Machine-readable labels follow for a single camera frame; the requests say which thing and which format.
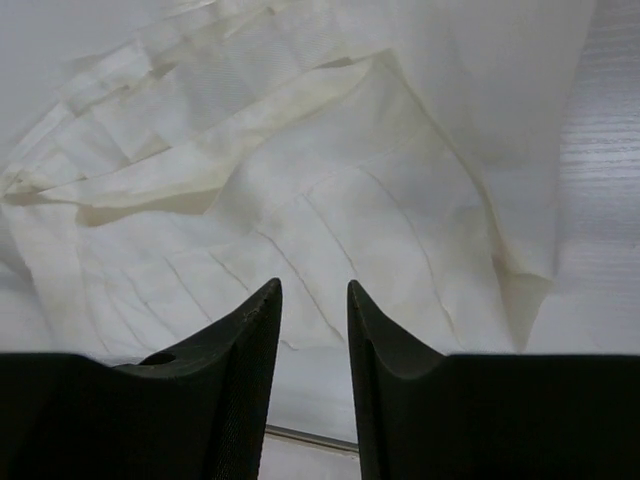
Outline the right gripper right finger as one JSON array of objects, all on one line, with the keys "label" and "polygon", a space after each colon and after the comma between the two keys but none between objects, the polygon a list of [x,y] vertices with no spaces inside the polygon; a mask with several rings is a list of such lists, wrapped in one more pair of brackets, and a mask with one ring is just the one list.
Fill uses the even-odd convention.
[{"label": "right gripper right finger", "polygon": [[443,355],[347,288],[365,479],[635,479],[639,360]]}]

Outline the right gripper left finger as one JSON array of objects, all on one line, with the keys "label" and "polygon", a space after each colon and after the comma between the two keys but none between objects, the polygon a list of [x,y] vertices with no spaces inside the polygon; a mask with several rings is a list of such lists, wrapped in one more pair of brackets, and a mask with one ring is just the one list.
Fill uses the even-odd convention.
[{"label": "right gripper left finger", "polygon": [[137,364],[1,358],[5,479],[254,479],[281,325],[272,279],[236,310]]}]

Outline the white pleated skirt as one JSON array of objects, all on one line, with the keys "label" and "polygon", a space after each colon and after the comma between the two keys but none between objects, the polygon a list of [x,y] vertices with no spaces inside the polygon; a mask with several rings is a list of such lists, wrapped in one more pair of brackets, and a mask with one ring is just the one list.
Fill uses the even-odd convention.
[{"label": "white pleated skirt", "polygon": [[69,63],[1,175],[54,344],[150,353],[277,277],[294,349],[346,339],[355,279],[438,351],[522,351],[594,10],[186,2]]}]

